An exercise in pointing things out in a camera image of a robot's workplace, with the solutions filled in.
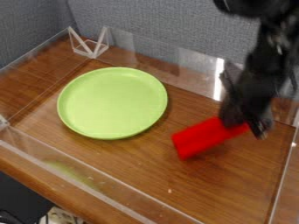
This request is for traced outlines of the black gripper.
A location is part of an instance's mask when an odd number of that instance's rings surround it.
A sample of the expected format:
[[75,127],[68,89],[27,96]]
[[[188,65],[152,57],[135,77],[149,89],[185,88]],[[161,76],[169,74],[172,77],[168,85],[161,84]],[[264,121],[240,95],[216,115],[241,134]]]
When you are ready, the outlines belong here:
[[295,53],[277,50],[252,52],[243,68],[232,62],[224,64],[219,78],[227,95],[220,104],[219,119],[225,128],[239,126],[245,117],[255,138],[267,137],[275,124],[269,103],[288,81],[294,91],[298,89],[295,66]]

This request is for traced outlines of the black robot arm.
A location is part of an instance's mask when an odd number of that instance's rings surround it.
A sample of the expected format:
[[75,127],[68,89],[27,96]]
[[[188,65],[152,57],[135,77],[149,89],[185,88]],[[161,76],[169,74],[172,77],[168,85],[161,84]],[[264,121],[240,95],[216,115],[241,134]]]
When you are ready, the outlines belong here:
[[224,65],[227,95],[219,118],[227,128],[247,124],[256,138],[273,127],[271,101],[285,84],[299,89],[299,0],[212,0],[220,12],[259,21],[256,45],[241,68]]

